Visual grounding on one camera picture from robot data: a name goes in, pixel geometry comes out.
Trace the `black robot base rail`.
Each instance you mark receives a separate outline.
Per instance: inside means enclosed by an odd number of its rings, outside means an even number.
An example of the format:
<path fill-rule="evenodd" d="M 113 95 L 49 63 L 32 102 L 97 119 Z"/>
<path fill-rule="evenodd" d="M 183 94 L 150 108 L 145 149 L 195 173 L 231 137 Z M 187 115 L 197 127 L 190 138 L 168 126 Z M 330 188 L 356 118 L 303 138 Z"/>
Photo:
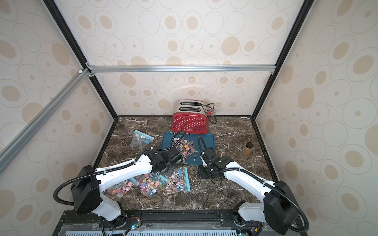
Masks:
<path fill-rule="evenodd" d="M 276 236 L 261 220 L 238 224 L 233 210 L 128 210 L 115 223 L 95 214 L 63 213 L 54 236 Z"/>

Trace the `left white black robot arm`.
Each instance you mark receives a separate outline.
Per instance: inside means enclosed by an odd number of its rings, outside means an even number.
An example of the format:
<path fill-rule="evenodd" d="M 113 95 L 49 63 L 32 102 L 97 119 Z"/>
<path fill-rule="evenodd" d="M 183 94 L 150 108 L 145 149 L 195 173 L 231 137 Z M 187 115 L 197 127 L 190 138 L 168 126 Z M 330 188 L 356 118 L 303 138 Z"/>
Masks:
<path fill-rule="evenodd" d="M 148 149 L 138 158 L 105 168 L 85 166 L 79 175 L 58 186 L 53 199 L 60 204 L 73 206 L 78 215 L 96 214 L 110 222 L 114 228 L 126 224 L 127 214 L 122 206 L 105 196 L 111 186 L 143 174 L 167 174 L 182 160 L 175 147 Z"/>

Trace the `teal rectangular tray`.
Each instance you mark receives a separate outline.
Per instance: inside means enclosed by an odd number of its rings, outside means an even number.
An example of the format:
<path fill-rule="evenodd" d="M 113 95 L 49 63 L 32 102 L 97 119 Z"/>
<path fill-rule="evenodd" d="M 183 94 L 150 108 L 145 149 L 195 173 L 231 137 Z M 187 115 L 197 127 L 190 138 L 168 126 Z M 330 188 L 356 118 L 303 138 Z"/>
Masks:
<path fill-rule="evenodd" d="M 179 140 L 186 139 L 188 141 L 193 141 L 195 149 L 197 150 L 196 153 L 189 156 L 189 160 L 182 161 L 183 164 L 186 165 L 197 165 L 202 166 L 202 160 L 200 157 L 200 154 L 202 151 L 204 151 L 206 148 L 212 147 L 215 150 L 215 138 L 214 135 L 211 133 L 207 134 L 179 134 L 178 136 L 174 137 L 175 132 L 167 131 L 164 133 L 162 143 L 160 148 L 168 148 L 171 147 L 173 144 L 174 138 L 179 138 Z"/>

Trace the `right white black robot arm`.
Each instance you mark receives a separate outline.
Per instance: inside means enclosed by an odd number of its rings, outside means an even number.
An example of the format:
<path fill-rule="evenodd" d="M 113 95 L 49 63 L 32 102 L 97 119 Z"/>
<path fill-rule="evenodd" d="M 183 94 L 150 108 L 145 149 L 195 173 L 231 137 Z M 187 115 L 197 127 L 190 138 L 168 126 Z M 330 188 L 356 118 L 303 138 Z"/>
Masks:
<path fill-rule="evenodd" d="M 243 221 L 267 223 L 281 235 L 289 230 L 298 233 L 309 230 L 309 220 L 285 182 L 275 183 L 261 178 L 229 157 L 220 158 L 211 147 L 202 150 L 200 157 L 206 176 L 224 176 L 259 199 L 261 206 L 248 202 L 240 205 L 237 215 Z"/>

